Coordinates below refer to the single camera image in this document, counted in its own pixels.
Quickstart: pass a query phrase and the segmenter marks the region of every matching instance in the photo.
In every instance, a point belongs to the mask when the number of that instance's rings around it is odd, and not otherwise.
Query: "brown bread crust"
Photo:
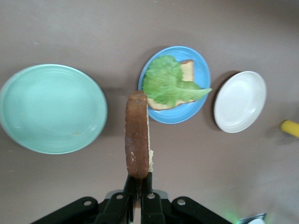
[[[143,179],[149,172],[149,134],[147,98],[143,91],[133,92],[126,108],[125,150],[130,176]]]

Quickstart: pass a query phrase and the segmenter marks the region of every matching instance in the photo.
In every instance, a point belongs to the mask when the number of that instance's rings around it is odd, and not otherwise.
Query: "plate rim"
[[[164,49],[158,51],[157,53],[155,53],[155,54],[154,54],[154,55],[153,55],[153,56],[146,62],[145,66],[143,67],[143,69],[142,69],[142,71],[141,71],[141,74],[140,74],[140,76],[139,76],[139,81],[138,81],[138,90],[139,90],[139,91],[142,90],[142,81],[143,81],[143,77],[144,77],[144,75],[145,75],[145,71],[147,70],[147,68],[148,68],[148,66],[150,65],[150,63],[151,63],[151,62],[152,62],[158,55],[160,55],[161,53],[163,53],[163,52],[165,52],[165,51],[167,51],[167,50],[169,50],[169,49],[173,49],[173,48],[181,48],[181,49],[186,49],[186,50],[190,50],[190,51],[194,52],[194,53],[201,59],[201,62],[204,64],[204,66],[205,66],[205,68],[206,68],[206,70],[207,70],[207,86],[208,86],[207,88],[209,88],[209,87],[211,86],[211,73],[210,73],[209,66],[208,66],[206,60],[204,59],[204,57],[203,57],[199,52],[197,52],[196,50],[194,50],[194,49],[192,49],[192,48],[190,48],[190,47],[178,45],[178,46],[170,46],[170,47],[167,47],[167,48],[164,48]],[[150,116],[152,119],[154,119],[154,120],[156,120],[156,121],[158,121],[158,122],[160,122],[160,123],[164,123],[164,124],[177,124],[177,123],[181,123],[181,122],[186,121],[186,120],[190,119],[191,117],[193,117],[193,116],[194,116],[194,115],[195,115],[195,114],[196,114],[196,113],[203,107],[203,105],[204,105],[205,102],[206,102],[206,99],[207,99],[208,95],[209,95],[209,94],[205,95],[205,96],[201,99],[202,102],[199,104],[198,108],[197,108],[191,115],[189,115],[189,116],[187,116],[186,118],[181,119],[181,120],[179,120],[179,121],[167,122],[167,121],[161,120],[161,119],[155,117],[154,114],[155,114],[156,112],[155,112],[154,110],[150,109],[150,108],[148,108],[148,113],[149,113],[149,116]]]
[[[104,111],[105,111],[105,114],[103,116],[103,124],[102,124],[102,127],[99,129],[98,133],[94,136],[94,138],[92,138],[90,141],[86,141],[85,144],[82,144],[82,146],[80,147],[75,147],[75,149],[72,149],[72,150],[68,150],[68,151],[65,151],[65,152],[46,152],[46,151],[43,151],[41,149],[36,149],[34,147],[28,147],[26,144],[23,144],[22,141],[19,141],[18,138],[16,138],[12,132],[10,131],[10,128],[9,128],[9,124],[7,124],[7,122],[5,121],[5,119],[3,119],[4,117],[4,110],[3,110],[3,100],[5,99],[6,95],[7,95],[7,91],[9,90],[10,86],[17,81],[17,79],[23,75],[26,75],[28,74],[29,72],[31,72],[32,70],[34,69],[38,69],[38,68],[41,68],[41,67],[60,67],[60,68],[66,68],[66,69],[69,69],[69,70],[72,70],[74,72],[76,72],[77,74],[79,74],[80,76],[83,76],[86,80],[88,80],[90,83],[92,83],[96,88],[97,90],[99,91],[99,94],[101,95],[102,97],[102,100],[103,100],[103,107],[104,107]],[[108,117],[108,106],[107,106],[107,99],[105,97],[105,94],[103,92],[103,90],[101,89],[101,87],[87,74],[83,73],[82,71],[76,69],[76,68],[73,68],[73,67],[70,67],[70,66],[67,66],[67,65],[61,65],[61,64],[54,64],[54,63],[49,63],[49,64],[37,64],[37,65],[33,65],[33,66],[30,66],[30,67],[26,67],[18,72],[16,72],[15,74],[13,74],[4,84],[3,86],[1,87],[0,89],[0,106],[1,106],[1,109],[0,109],[0,124],[3,128],[3,130],[5,131],[5,133],[13,140],[15,141],[16,143],[18,143],[19,145],[21,145],[22,147],[26,148],[26,149],[29,149],[31,151],[34,151],[34,152],[38,152],[38,153],[42,153],[42,154],[67,154],[67,153],[72,153],[72,152],[75,152],[75,151],[78,151],[80,149],[83,149],[85,148],[86,146],[90,145],[92,142],[94,142],[98,136],[102,133],[105,125],[106,125],[106,122],[107,122],[107,117]]]
[[[260,83],[261,83],[261,86],[263,87],[263,92],[264,92],[264,98],[263,98],[263,103],[262,103],[262,106],[260,108],[260,111],[256,114],[256,116],[254,117],[254,119],[252,119],[252,121],[245,127],[237,130],[237,131],[228,131],[227,129],[225,129],[224,125],[222,125],[219,120],[217,119],[217,111],[219,110],[217,107],[217,104],[219,102],[219,95],[221,95],[221,93],[224,91],[224,89],[227,87],[227,85],[229,85],[229,81],[233,81],[236,77],[240,76],[240,75],[244,75],[246,73],[251,73],[253,75],[255,75],[256,77],[258,77],[258,79],[260,80]],[[220,89],[218,90],[217,92],[217,95],[216,95],[216,98],[215,98],[215,101],[214,101],[214,119],[215,119],[215,122],[217,124],[217,126],[224,132],[227,132],[227,133],[237,133],[237,132],[241,132],[241,131],[244,131],[245,129],[249,128],[256,120],[257,118],[260,116],[260,114],[262,113],[263,111],[263,108],[264,108],[264,105],[265,105],[265,102],[266,102],[266,99],[267,99],[267,86],[266,86],[266,82],[265,80],[263,79],[263,77],[258,74],[257,72],[255,71],[242,71],[242,72],[238,72],[237,74],[233,75],[232,77],[230,77],[228,80],[225,81],[225,83],[220,87]]]

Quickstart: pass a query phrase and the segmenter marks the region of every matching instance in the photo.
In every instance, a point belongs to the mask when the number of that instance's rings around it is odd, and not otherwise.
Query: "white plate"
[[[248,128],[262,112],[266,95],[265,81],[256,72],[234,75],[220,88],[214,104],[218,127],[228,133]]]

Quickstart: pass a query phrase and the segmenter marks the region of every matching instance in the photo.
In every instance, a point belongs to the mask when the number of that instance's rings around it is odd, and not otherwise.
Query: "teal plate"
[[[92,143],[107,120],[100,87],[83,72],[58,64],[26,68],[0,92],[0,123],[25,148],[65,154]]]

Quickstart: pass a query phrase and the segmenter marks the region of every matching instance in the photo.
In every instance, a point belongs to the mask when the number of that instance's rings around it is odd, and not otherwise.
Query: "plate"
[[[58,64],[26,68],[0,92],[0,122],[25,148],[46,154],[77,151],[93,142],[107,119],[100,87],[86,74]]]
[[[263,110],[266,84],[256,72],[244,71],[232,76],[219,90],[214,104],[218,127],[228,133],[243,131]]]
[[[173,46],[159,51],[145,64],[139,78],[138,90],[142,90],[143,77],[150,63],[155,58],[164,55],[174,56],[178,62],[192,59],[194,61],[194,82],[202,89],[210,87],[210,71],[205,59],[197,51],[189,47]],[[206,98],[207,95],[205,95],[201,100],[188,104],[181,104],[169,110],[155,111],[149,107],[149,116],[154,120],[165,124],[180,123],[194,116],[201,109],[206,101]]]

